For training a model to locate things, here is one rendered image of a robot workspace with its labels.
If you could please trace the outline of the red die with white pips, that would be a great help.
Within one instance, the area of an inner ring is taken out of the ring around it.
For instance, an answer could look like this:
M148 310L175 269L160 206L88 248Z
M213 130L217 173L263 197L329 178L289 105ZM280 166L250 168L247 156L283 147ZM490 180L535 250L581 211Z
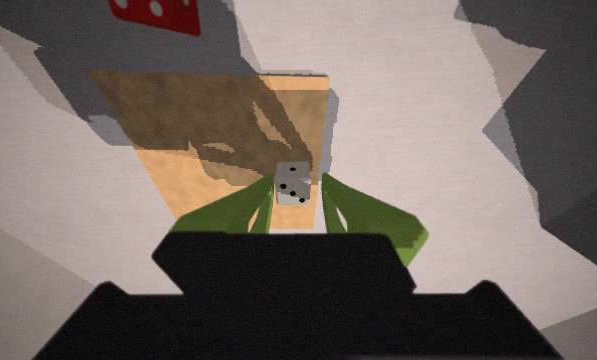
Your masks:
M120 20L198 36L197 0L108 0Z

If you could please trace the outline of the white die with black pips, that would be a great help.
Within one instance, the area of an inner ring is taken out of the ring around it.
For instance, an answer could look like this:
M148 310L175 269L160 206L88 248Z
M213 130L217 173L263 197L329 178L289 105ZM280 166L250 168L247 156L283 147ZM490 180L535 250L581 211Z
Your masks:
M274 182L278 205L310 204L311 175L308 162L278 162Z

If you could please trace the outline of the tan mat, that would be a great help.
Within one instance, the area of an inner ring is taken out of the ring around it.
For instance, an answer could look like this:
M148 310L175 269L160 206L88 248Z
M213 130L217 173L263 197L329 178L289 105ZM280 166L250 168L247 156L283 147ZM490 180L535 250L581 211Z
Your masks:
M310 204L278 205L270 229L313 229L330 77L89 71L177 219L278 162L308 162Z

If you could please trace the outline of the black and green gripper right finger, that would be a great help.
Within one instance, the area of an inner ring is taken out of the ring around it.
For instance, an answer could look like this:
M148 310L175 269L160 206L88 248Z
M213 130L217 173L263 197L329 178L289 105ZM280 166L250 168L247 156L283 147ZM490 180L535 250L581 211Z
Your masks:
M405 268L429 238L415 215L351 188L327 173L322 174L321 192L327 233L384 234ZM337 209L346 220L347 232Z

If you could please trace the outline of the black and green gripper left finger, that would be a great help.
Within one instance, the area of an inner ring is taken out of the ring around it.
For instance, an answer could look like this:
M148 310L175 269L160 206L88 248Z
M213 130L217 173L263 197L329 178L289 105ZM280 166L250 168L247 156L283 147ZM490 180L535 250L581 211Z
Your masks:
M168 233L182 231L223 231L226 234L269 233L273 197L274 179L273 173L269 173L241 190L180 216ZM249 222L256 211L258 211L257 217L248 232Z

